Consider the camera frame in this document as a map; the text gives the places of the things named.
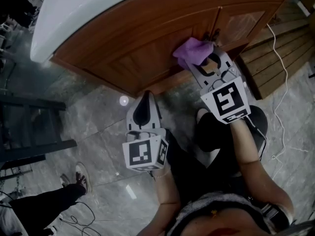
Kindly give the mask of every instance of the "purple cloth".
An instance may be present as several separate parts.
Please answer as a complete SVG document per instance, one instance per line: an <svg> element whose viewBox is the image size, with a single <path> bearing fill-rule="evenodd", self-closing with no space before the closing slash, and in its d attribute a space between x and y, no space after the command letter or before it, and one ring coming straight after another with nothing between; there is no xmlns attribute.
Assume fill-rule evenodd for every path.
<svg viewBox="0 0 315 236"><path fill-rule="evenodd" d="M213 42L199 41L190 37L184 44L173 52L173 56L178 58L178 65L189 70L186 62L201 65L201 63L213 52Z"/></svg>

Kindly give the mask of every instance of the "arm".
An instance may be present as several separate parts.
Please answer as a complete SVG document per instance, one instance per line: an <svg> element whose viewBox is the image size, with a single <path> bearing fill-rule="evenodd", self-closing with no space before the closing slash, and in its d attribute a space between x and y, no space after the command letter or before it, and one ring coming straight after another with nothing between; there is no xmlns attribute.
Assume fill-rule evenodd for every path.
<svg viewBox="0 0 315 236"><path fill-rule="evenodd" d="M153 171L156 180L157 198L160 203L153 220L138 234L138 236L163 235L169 222L176 216L181 207L179 193L166 163L164 169Z"/></svg>
<svg viewBox="0 0 315 236"><path fill-rule="evenodd" d="M269 177L262 167L252 134L244 120L230 125L234 150L241 173L253 198L275 205L282 205L292 215L294 208L290 197Z"/></svg>

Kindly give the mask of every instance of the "white countertop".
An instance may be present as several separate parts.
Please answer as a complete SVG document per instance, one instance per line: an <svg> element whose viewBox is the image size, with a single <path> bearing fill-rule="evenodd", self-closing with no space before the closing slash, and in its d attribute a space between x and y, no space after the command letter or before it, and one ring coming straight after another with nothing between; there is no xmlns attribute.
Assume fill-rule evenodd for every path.
<svg viewBox="0 0 315 236"><path fill-rule="evenodd" d="M89 20L123 0L44 0L31 44L31 60L45 62Z"/></svg>

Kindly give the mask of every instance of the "marble floor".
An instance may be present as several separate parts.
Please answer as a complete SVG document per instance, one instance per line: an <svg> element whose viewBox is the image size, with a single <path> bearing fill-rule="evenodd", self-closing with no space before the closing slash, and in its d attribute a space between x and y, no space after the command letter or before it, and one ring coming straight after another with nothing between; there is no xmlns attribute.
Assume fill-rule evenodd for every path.
<svg viewBox="0 0 315 236"><path fill-rule="evenodd" d="M154 216L158 201L153 179L147 173L139 174L125 167L122 142L125 141L126 112L133 99L130 98L129 104L123 107L119 104L121 93L48 65L45 69L43 65L28 63L16 68L12 81L27 79L28 82L24 82L23 90L15 88L12 81L9 88L66 102L67 110L60 114L62 137L75 139L78 146L50 153L45 161L24 166L23 169L31 167L33 172L20 179L21 187L26 195L56 190L61 187L61 174L74 180L75 164L80 161L85 164L93 183L93 192L81 198L95 214L91 227L104 236L136 235ZM34 73L46 82L30 85ZM285 87L280 87L261 101L254 100L247 92L250 103L263 109L268 118L268 143L262 163L268 174L292 198L298 222L307 220L311 215L315 199L315 78L309 79L309 73L313 72L308 62L288 81L287 96L278 109L285 126L286 152L279 156L283 166L271 156L282 150L282 129L273 109L284 94ZM194 80L186 82L158 95L157 102L162 126L173 132L183 149L193 151L194 115L203 106L198 84ZM80 204L62 213L66 220L70 220L71 215L81 223L92 219L90 211ZM59 219L54 221L54 225L58 235L81 234Z"/></svg>

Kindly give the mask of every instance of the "cabinet door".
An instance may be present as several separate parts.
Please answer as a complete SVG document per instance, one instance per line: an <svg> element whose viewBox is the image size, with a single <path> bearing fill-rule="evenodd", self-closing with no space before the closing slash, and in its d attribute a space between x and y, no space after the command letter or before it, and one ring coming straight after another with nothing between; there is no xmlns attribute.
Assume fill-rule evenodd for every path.
<svg viewBox="0 0 315 236"><path fill-rule="evenodd" d="M182 69L173 52L189 37L202 39L211 33L219 8L187 8L132 29L121 41L107 44L103 55L77 64L81 69L105 78L109 83L136 95L146 87Z"/></svg>
<svg viewBox="0 0 315 236"><path fill-rule="evenodd" d="M245 3L221 8L212 38L225 51L245 45L266 26L279 3Z"/></svg>

